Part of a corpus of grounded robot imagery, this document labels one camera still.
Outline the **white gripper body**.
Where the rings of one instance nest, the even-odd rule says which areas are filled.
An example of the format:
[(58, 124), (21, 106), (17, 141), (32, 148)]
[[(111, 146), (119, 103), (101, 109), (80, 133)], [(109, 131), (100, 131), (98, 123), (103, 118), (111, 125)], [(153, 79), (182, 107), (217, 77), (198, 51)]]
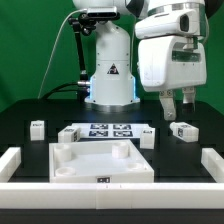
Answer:
[(141, 40), (139, 74), (146, 92), (159, 92), (206, 83), (206, 58), (201, 43), (191, 38), (164, 36)]

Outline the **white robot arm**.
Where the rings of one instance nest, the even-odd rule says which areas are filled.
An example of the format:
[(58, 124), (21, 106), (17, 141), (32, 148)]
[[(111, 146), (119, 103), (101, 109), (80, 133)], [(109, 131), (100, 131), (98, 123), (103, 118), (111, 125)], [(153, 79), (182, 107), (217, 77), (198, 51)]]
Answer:
[(121, 15), (138, 19), (138, 71), (143, 89), (157, 92), (164, 118), (174, 120), (173, 91), (183, 102), (195, 102), (197, 86), (206, 83), (201, 40), (208, 36), (205, 0), (73, 0), (82, 11), (78, 21), (85, 34), (96, 33), (96, 71), (90, 78), (87, 105), (119, 112), (137, 105), (135, 78), (130, 69), (130, 37), (114, 24)]

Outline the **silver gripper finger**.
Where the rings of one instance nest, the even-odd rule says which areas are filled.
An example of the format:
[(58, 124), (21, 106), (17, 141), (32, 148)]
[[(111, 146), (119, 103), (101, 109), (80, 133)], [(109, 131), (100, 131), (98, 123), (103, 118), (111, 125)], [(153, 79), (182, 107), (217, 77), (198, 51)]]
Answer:
[(196, 97), (196, 88), (195, 87), (184, 87), (182, 89), (183, 93), (183, 109), (186, 112), (195, 111), (195, 97)]
[(176, 119), (176, 106), (172, 90), (161, 91), (159, 100), (164, 111), (164, 119), (166, 121), (174, 121)]

